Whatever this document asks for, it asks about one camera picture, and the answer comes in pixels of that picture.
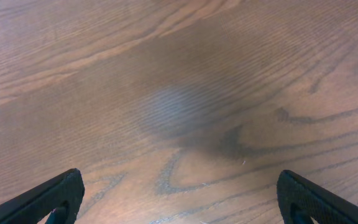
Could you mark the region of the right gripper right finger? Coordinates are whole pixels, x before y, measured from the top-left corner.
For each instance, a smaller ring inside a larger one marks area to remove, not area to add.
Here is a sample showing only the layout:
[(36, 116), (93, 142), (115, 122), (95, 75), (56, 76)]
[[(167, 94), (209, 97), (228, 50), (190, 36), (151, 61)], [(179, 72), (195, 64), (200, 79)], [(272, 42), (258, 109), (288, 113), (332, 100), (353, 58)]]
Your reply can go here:
[(358, 224), (358, 206), (291, 170), (280, 173), (277, 198), (285, 224)]

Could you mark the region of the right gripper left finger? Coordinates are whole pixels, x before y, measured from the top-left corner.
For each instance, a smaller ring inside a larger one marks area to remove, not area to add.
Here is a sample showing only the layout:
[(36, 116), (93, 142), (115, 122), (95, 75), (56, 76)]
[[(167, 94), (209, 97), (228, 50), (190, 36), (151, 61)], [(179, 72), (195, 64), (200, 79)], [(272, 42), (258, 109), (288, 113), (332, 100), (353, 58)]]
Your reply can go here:
[(60, 175), (0, 204), (0, 223), (74, 224), (85, 186), (78, 169)]

